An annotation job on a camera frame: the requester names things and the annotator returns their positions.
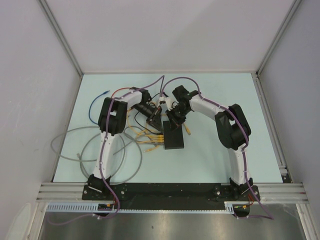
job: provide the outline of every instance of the blue cable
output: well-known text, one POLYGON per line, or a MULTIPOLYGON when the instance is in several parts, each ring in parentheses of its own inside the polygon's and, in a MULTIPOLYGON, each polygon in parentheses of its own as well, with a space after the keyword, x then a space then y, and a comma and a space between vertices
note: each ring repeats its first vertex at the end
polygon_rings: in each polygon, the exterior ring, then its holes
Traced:
POLYGON ((110 92, 110 91, 105 91, 105 92, 101 93, 99 96, 97 96, 95 99, 93 99, 93 101, 92 101, 92 103, 91 103, 91 105, 90 105, 90 107, 89 107, 89 113, 88 113, 89 119, 90 119, 91 122, 93 122, 93 123, 96 124, 96 125, 98 125, 98 123, 95 122, 95 121, 93 121, 93 120, 91 119, 91 116, 90 116, 91 107, 92 107, 92 105, 94 104, 94 102, 95 102, 98 98, 100 98, 101 96, 107 94, 108 92, 110 92))

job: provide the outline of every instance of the light blue table surface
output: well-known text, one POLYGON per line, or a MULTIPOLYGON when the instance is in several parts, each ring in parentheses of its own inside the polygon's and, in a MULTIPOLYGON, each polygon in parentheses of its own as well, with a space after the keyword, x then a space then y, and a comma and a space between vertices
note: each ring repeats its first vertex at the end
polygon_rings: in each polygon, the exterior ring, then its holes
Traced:
MULTIPOLYGON (((92 100, 106 90, 111 94, 124 87, 144 87, 157 80, 161 74, 88 74, 84 75, 68 129, 94 126, 88 118, 88 109, 92 100)), ((242 107, 251 127, 247 148, 248 166, 255 183, 282 183, 278 163, 261 110, 256 89, 249 73, 194 73, 166 74, 165 81, 184 76, 196 80, 202 94, 222 105, 235 103, 242 107)), ((183 85, 190 92, 196 86, 189 80, 176 80, 170 83, 165 92, 172 95, 172 90, 183 85)), ((159 92, 160 83, 148 90, 153 96, 159 92)), ((91 116, 97 122, 104 97, 100 97, 92 106, 91 116)), ((131 111, 129 122, 136 125, 133 119, 136 110, 131 111)), ((140 114, 137 118, 143 125, 146 118, 140 114)), ((216 124, 199 112, 190 112, 186 124, 191 131, 188 135, 183 129, 184 149, 164 150, 161 146, 156 150, 143 153, 140 171, 130 180, 131 183, 228 183, 231 176, 228 151, 218 139, 216 124)), ((77 153, 87 141, 99 133, 98 128, 73 131, 65 138, 61 154, 77 158, 77 153)), ((83 159, 95 159, 98 156, 100 137, 94 139, 86 149, 83 159)), ((151 148, 142 144, 142 150, 151 148)), ((126 148, 126 155, 120 171, 111 179, 119 182, 130 177, 139 164, 140 154, 132 143, 126 148)), ((91 174, 95 162, 87 162, 85 166, 91 174)), ((54 176, 54 182, 85 182, 78 162, 60 157, 54 176)))

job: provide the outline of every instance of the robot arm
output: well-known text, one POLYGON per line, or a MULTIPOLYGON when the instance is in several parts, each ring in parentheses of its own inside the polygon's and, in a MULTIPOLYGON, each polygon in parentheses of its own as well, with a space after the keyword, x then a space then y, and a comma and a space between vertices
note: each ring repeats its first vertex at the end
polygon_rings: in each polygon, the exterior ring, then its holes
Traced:
POLYGON ((157 109, 150 108, 149 102, 151 96, 145 89, 139 91, 132 91, 130 94, 122 97, 118 100, 114 100, 111 107, 111 114, 109 116, 108 128, 106 127, 107 114, 112 102, 112 98, 106 97, 104 99, 102 109, 100 112, 98 125, 101 130, 100 134, 100 148, 97 155, 97 161, 92 175, 88 178, 88 187, 91 190, 99 193, 105 193, 108 191, 105 184, 102 181, 100 168, 105 180, 109 183, 112 174, 112 165, 114 160, 114 152, 119 149, 116 147, 118 144, 119 135, 123 132, 126 126, 127 112, 130 108, 134 107, 138 109, 147 118, 147 122, 154 126, 159 131, 162 130, 161 126, 161 107, 157 109))
MULTIPOLYGON (((218 137, 223 146, 228 149, 232 176, 230 178, 231 184, 237 188, 248 189, 245 179, 245 166, 241 149, 246 143, 245 138, 237 124, 231 125, 230 121, 234 120, 230 114, 218 106, 202 100, 197 91, 188 92, 182 85, 178 86, 173 92, 173 95, 179 103, 172 109, 166 111, 169 118, 171 129, 174 130, 179 127, 185 120, 186 115, 190 111, 199 112, 215 121, 218 137)), ((251 134, 251 129, 246 120, 246 117, 237 104, 229 107, 229 110, 240 121, 248 138, 251 134)), ((247 170, 247 176, 251 181, 250 174, 247 170)))

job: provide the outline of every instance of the gray cable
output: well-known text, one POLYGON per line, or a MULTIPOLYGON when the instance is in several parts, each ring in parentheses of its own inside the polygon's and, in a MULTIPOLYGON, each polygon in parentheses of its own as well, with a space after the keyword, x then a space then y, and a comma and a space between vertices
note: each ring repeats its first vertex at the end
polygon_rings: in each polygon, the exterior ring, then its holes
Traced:
MULTIPOLYGON (((137 128, 137 129, 140 129, 141 131, 143 130, 142 128, 140 128, 140 127, 138 127, 138 126, 133 126, 134 128, 137 128)), ((81 154, 77 154, 77 157, 79 158, 79 165, 80 165, 80 170, 81 170, 81 172, 82 172, 82 174, 84 175, 84 177, 85 178, 89 178, 89 173, 87 172, 87 170, 86 170, 86 167, 84 166, 84 164, 83 164, 83 161, 82 161, 82 157, 83 157, 83 154, 84 154, 84 152, 85 152, 85 150, 86 150, 86 148, 87 148, 87 146, 89 145, 89 143, 93 140, 93 139, 95 139, 97 136, 99 136, 100 135, 100 133, 98 133, 97 135, 94 135, 85 145, 84 145, 84 147, 83 147, 83 149, 82 149, 82 151, 81 151, 81 154)), ((122 166, 122 163, 124 162, 124 159, 125 159, 125 154, 126 154, 126 147, 129 145, 129 144, 131 144, 132 142, 134 142, 135 140, 137 140, 137 139, 139 139, 139 138, 142 138, 142 137, 144 137, 145 135, 141 135, 141 136, 138 136, 138 137, 136 137, 135 139, 133 139, 133 140, 131 140, 129 143, 127 143, 127 144, 125 144, 125 141, 124 141, 124 139, 121 137, 121 140, 122 140, 122 142, 123 142, 123 147, 122 148, 120 148, 118 151, 116 151, 113 155, 115 155, 115 154, 117 154, 118 152, 120 152, 122 149, 124 149, 124 152, 123 152, 123 156, 122 156, 122 160, 121 160, 121 163, 120 163, 120 165, 119 165, 119 167, 117 168, 117 170, 111 175, 111 177, 113 177, 118 171, 119 171, 119 169, 121 168, 121 166, 122 166)))
MULTIPOLYGON (((82 174, 83 174, 86 178, 89 178, 89 173, 87 172, 87 170, 86 170, 86 168, 85 168, 85 166, 84 166, 84 163, 83 163, 83 161, 81 161, 81 159, 82 159, 83 154, 84 154, 84 152, 85 152, 85 149, 87 148, 87 146, 89 145, 89 143, 90 143, 93 139, 95 139, 96 137, 98 137, 99 135, 100 135, 100 133, 98 133, 97 135, 94 135, 94 136, 84 145, 81 154, 79 154, 79 153, 77 154, 77 156, 78 156, 78 158, 79 158, 79 160, 80 160, 80 162, 79 162, 79 164, 80 164, 80 170, 81 170, 82 174)), ((122 160, 121 160, 121 162, 120 162, 119 167, 118 167, 117 170, 111 175, 111 177, 113 177, 113 176, 119 171, 119 169, 121 168, 122 163, 124 162, 125 155, 126 155, 125 140, 123 139, 123 137, 122 137, 121 135, 120 135, 119 137, 120 137, 121 140, 122 140, 123 147, 120 148, 120 150, 118 150, 117 152, 115 152, 113 155, 117 154, 117 153, 120 152, 122 149, 123 149, 123 155, 122 155, 122 160)))
POLYGON ((67 156, 63 156, 61 155, 59 152, 57 152, 55 149, 54 149, 54 146, 53 146, 53 143, 54 141, 59 138, 60 136, 62 135, 66 135, 67 133, 69 132, 72 132, 72 131, 75 131, 75 130, 79 130, 79 129, 89 129, 89 128, 98 128, 97 126, 82 126, 82 127, 77 127, 77 128, 74 128, 74 129, 71 129, 71 130, 68 130, 68 131, 65 131, 61 134, 59 134, 58 136, 56 136, 54 139, 52 139, 51 143, 50 143, 50 147, 52 149, 52 151, 54 153, 56 153, 60 158, 63 158, 63 159, 67 159, 67 160, 70 160, 70 161, 74 161, 74 162, 95 162, 97 161, 96 159, 91 159, 91 160, 79 160, 79 159, 75 159, 75 158, 70 158, 70 157, 67 157, 67 156))
POLYGON ((140 163, 139 163, 138 168, 136 169, 136 171, 134 172, 134 174, 133 174, 131 177, 129 177, 129 178, 127 178, 126 180, 121 181, 121 182, 112 182, 112 183, 110 182, 110 185, 120 185, 120 184, 124 184, 124 183, 128 182, 129 180, 131 180, 132 178, 134 178, 135 175, 137 175, 137 173, 139 172, 139 170, 140 170, 140 168, 141 168, 141 165, 142 165, 143 154, 142 154, 142 150, 141 150, 141 147, 140 147, 139 143, 137 143, 137 142, 135 141, 135 138, 133 138, 133 137, 130 136, 129 134, 127 134, 127 133, 124 132, 124 135, 125 135, 127 138, 133 140, 133 141, 135 142, 135 144, 137 145, 137 147, 139 148, 139 151, 140 151, 140 163))
MULTIPOLYGON (((138 127, 138 126, 131 126, 131 127, 137 128, 137 129, 139 129, 139 130, 141 130, 141 131, 143 130, 142 128, 140 128, 140 127, 138 127)), ((96 160, 96 159, 82 160, 82 156, 83 156, 83 154, 84 154, 85 149, 86 149, 87 146, 89 145, 89 143, 90 143, 94 138, 96 138, 97 136, 99 136, 100 133, 99 133, 99 134, 96 134, 95 136, 93 136, 93 137, 84 145, 84 147, 83 147, 83 149, 82 149, 82 151, 81 151, 81 154, 79 154, 79 153, 77 154, 78 159, 66 157, 66 156, 63 156, 63 155, 61 155, 60 153, 58 153, 58 152, 54 149, 54 147, 53 147, 53 142, 54 142, 57 138, 59 138, 60 136, 66 135, 66 134, 69 133, 69 132, 72 132, 72 131, 75 131, 75 130, 80 130, 80 129, 88 129, 88 128, 97 128, 97 126, 83 126, 83 127, 77 127, 77 128, 68 130, 68 131, 63 132, 63 133, 59 134, 58 136, 56 136, 56 137, 51 141, 51 143, 50 143, 50 146, 51 146, 52 151, 55 152, 59 157, 64 158, 64 159, 67 159, 67 160, 70 160, 70 161, 79 162, 79 164, 80 164, 80 170, 81 170, 82 174, 83 174, 86 178, 89 177, 89 174, 88 174, 88 172, 87 172, 87 170, 86 170, 86 168, 85 168, 85 166, 84 166, 83 163, 85 163, 85 162, 95 162, 95 161, 97 161, 97 160, 96 160)), ((123 147, 120 148, 118 151, 116 151, 113 155, 117 154, 118 152, 120 152, 120 151, 123 149, 123 150, 124 150, 124 151, 123 151, 123 156, 122 156, 122 160, 121 160, 121 163, 120 163, 119 167, 118 167, 117 170, 111 175, 111 177, 113 177, 113 176, 119 171, 119 169, 121 168, 121 166, 122 166, 122 164, 123 164, 123 162, 124 162, 124 159, 125 159, 126 147, 127 147, 129 144, 133 143, 133 142, 135 142, 135 144, 137 145, 137 147, 138 147, 138 149, 139 149, 139 152, 140 152, 140 162, 139 162, 139 166, 138 166, 138 168, 136 169, 136 171, 134 172, 134 174, 133 174, 131 177, 129 177, 129 178, 127 178, 126 180, 121 181, 121 182, 113 182, 113 183, 111 183, 111 185, 120 185, 120 184, 126 183, 127 181, 131 180, 131 179, 132 179, 133 177, 135 177, 135 175, 139 172, 139 170, 140 170, 140 168, 141 168, 141 165, 142 165, 143 152, 142 152, 142 150, 141 150, 141 147, 140 147, 139 143, 137 142, 137 139, 142 138, 142 137, 145 137, 145 135, 147 135, 148 133, 146 133, 146 134, 144 134, 144 135, 137 136, 136 138, 133 138, 133 137, 130 136, 128 133, 126 133, 126 130, 127 130, 128 128, 130 128, 130 127, 127 126, 127 127, 124 129, 123 134, 124 134, 128 139, 130 139, 131 141, 130 141, 129 143, 125 144, 124 139, 120 136, 120 138, 121 138, 121 140, 122 140, 122 142, 123 142, 123 147)), ((163 143, 161 143, 161 142, 153 142, 153 143, 150 143, 150 144, 157 146, 157 145, 162 145, 163 143)))

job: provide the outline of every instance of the gray wall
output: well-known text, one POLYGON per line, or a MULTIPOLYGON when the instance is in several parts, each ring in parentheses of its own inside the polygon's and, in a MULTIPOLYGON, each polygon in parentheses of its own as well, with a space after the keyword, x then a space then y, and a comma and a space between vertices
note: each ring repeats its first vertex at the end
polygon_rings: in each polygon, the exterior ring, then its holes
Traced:
POLYGON ((0 239, 55 163, 80 78, 36 0, 0 1, 0 239))
POLYGON ((261 81, 289 170, 320 223, 320 1, 305 0, 261 81))

